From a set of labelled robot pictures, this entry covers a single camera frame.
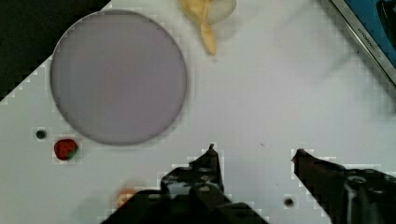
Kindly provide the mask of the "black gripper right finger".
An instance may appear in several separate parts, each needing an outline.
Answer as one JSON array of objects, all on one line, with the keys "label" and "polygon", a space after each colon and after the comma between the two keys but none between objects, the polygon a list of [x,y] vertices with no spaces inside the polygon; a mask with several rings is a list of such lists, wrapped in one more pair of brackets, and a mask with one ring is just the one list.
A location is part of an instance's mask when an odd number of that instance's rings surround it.
[{"label": "black gripper right finger", "polygon": [[347,169],[299,148],[294,173],[332,224],[396,224],[395,177],[375,169]]}]

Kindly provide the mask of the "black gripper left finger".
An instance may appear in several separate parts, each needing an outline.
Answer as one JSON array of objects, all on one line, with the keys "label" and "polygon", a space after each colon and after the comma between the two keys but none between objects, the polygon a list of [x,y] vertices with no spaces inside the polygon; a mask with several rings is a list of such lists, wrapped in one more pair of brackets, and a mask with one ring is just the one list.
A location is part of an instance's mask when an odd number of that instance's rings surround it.
[{"label": "black gripper left finger", "polygon": [[219,154],[210,145],[186,167],[161,180],[158,190],[135,193],[101,224],[268,224],[246,203],[224,193]]}]

